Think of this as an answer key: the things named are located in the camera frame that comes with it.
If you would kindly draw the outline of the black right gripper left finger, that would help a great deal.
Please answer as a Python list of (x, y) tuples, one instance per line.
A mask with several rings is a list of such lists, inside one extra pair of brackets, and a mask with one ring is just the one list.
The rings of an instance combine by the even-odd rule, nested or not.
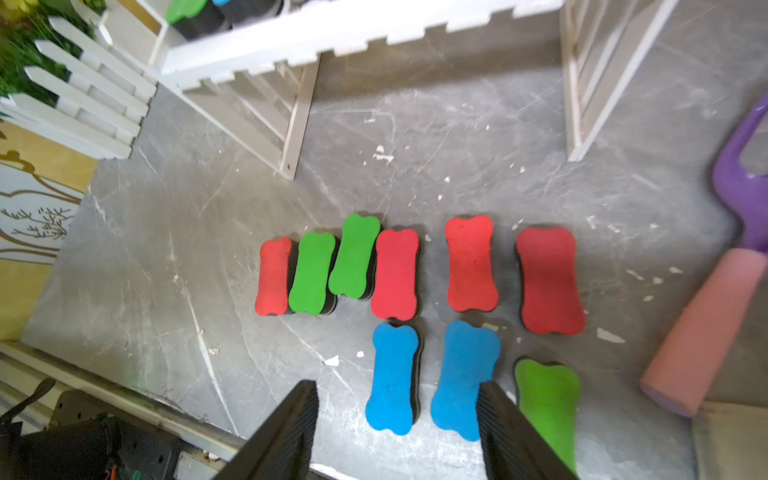
[(318, 412), (316, 383), (298, 382), (217, 477), (306, 479)]

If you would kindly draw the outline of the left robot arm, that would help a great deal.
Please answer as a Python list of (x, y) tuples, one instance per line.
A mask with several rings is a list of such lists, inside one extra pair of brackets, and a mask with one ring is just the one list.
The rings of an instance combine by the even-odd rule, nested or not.
[(24, 434), (16, 418), (53, 389), (43, 379), (1, 416), (3, 479), (172, 479), (176, 436), (82, 390), (62, 393), (47, 428)]

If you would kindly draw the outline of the blue eraser bottom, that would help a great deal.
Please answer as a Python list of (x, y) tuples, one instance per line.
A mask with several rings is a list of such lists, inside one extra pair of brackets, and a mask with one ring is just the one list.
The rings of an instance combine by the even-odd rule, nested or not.
[(405, 436), (418, 418), (419, 333), (407, 325), (382, 324), (374, 331), (373, 346), (375, 363), (366, 421), (374, 430)]
[(232, 24), (275, 17), (283, 5), (282, 0), (213, 0), (212, 3)]
[(430, 413), (442, 430), (464, 440), (480, 440), (476, 403), (480, 385), (493, 378), (501, 355), (501, 340), (490, 329), (461, 320), (451, 323), (445, 335), (440, 381)]

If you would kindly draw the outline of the green eraser top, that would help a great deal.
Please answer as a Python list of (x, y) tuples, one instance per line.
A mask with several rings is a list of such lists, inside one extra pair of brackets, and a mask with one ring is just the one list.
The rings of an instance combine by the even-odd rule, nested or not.
[(296, 313), (329, 314), (336, 305), (336, 296), (328, 282), (334, 266), (338, 239), (331, 232), (309, 232), (298, 245), (298, 259), (289, 307)]
[(352, 214), (345, 219), (328, 283), (332, 294), (356, 300), (370, 295), (374, 248), (380, 232), (381, 223), (375, 216)]

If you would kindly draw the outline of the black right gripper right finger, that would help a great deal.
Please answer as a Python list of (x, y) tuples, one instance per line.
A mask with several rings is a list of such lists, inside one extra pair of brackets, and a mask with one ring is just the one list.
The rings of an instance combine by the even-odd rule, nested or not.
[(577, 479), (496, 382), (480, 385), (476, 413), (488, 479)]

